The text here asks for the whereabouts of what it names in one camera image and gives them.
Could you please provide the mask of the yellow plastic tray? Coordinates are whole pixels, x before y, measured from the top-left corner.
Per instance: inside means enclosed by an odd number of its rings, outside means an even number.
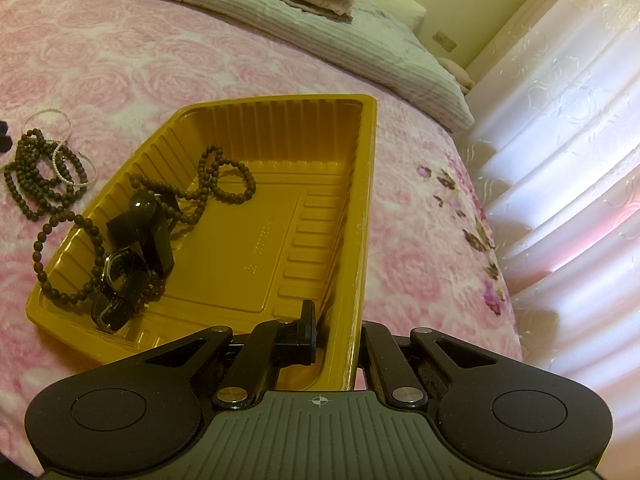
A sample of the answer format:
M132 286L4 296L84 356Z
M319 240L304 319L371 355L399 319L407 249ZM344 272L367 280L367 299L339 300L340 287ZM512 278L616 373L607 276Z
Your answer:
M27 317L85 356L111 363L213 325L247 333L316 307L314 364L282 370L291 390L347 390L355 381L376 127L363 94L261 96L198 103L168 119L85 210L97 226L122 214L129 178L193 191L212 144L244 162L256 193L241 205L209 202L195 226L171 233L175 265L163 296L116 334L88 304L62 307L34 289Z

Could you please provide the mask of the black jewelry stand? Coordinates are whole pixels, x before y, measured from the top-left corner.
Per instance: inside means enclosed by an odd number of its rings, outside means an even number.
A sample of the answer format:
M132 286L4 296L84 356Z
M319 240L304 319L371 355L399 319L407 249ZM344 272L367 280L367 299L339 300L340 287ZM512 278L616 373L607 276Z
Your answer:
M174 267L167 219L160 203L148 191L130 198L128 209L106 222L111 239L118 248L138 243L148 268L166 278Z

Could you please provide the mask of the silver rhinestone bangle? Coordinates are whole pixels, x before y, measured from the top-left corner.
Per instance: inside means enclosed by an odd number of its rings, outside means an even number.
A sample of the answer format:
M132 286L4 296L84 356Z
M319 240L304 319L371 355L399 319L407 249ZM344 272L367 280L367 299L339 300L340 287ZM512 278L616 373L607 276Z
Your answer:
M90 188L98 180L98 167L81 152L74 152L66 141L51 141L51 164L55 177L71 188Z

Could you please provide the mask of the beige bundle beside bed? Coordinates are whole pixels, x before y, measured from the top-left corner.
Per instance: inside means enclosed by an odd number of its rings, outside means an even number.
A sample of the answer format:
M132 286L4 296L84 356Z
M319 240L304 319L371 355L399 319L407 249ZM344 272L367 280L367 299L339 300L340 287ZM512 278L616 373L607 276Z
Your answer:
M437 61L444 70L454 77L464 94L468 94L474 88L474 80L468 72L456 62L449 58L438 58Z

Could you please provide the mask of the white sheer curtain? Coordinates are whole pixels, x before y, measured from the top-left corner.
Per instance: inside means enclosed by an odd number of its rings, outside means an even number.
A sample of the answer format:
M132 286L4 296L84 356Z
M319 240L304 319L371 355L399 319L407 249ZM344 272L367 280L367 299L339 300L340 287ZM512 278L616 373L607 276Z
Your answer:
M639 474L639 0L527 0L469 68L457 144L527 362L602 396Z

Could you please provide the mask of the grey ribbed quilt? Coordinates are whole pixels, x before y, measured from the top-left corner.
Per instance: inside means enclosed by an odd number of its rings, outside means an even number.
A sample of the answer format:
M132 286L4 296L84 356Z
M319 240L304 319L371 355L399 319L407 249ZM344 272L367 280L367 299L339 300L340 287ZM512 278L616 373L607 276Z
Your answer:
M305 12L281 0L172 1L250 25L390 89L452 133L474 124L456 78L407 25L372 0L356 0L348 21Z

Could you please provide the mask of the pink floral fleece blanket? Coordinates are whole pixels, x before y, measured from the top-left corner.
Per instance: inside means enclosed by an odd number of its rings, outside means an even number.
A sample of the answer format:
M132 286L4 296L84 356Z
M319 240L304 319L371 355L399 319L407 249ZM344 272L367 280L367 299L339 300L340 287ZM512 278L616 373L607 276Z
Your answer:
M395 92L250 26L169 0L2 0L1 117L18 138L38 128L91 158L98 180L78 214L177 110L198 103L363 94L376 103L361 322L405 335L431 327L512 359L522 355L491 229L448 129ZM37 204L1 195L1 451L40 474L28 404L99 366L34 324L36 269L71 294L94 250L71 223L40 258Z

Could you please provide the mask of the wall power outlet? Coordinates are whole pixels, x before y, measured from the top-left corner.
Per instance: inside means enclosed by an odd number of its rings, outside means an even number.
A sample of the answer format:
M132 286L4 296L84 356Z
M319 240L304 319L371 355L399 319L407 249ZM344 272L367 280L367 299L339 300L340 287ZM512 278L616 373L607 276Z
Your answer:
M441 30L435 32L432 39L446 52L452 52L457 47L457 43Z

